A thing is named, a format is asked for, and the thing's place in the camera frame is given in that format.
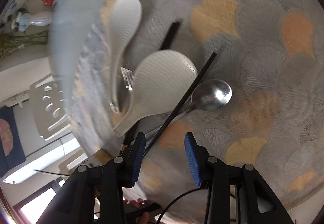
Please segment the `person's hand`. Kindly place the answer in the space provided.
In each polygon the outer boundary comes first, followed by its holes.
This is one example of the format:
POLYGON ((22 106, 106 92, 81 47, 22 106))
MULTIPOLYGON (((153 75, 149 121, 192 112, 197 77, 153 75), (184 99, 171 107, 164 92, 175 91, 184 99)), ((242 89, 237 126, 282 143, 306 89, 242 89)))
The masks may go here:
POLYGON ((150 215, 151 222, 149 221, 148 223, 156 223, 153 219, 160 215, 162 211, 163 208, 159 204, 151 201, 143 201, 142 203, 139 203, 138 207, 133 206, 130 201, 124 203, 126 223, 139 223, 145 212, 150 215))

